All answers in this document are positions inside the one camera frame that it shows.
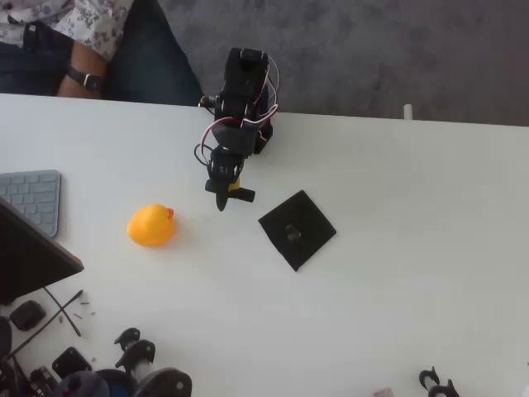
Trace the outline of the person's left hand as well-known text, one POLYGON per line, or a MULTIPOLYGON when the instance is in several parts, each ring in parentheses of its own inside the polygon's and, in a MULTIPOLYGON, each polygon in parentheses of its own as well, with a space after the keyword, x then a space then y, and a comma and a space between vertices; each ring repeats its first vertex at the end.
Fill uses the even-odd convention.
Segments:
POLYGON ((57 96, 62 98, 101 98, 101 94, 99 92, 88 91, 86 88, 81 86, 75 80, 71 79, 69 76, 64 76, 64 78, 62 79, 57 92, 57 96))

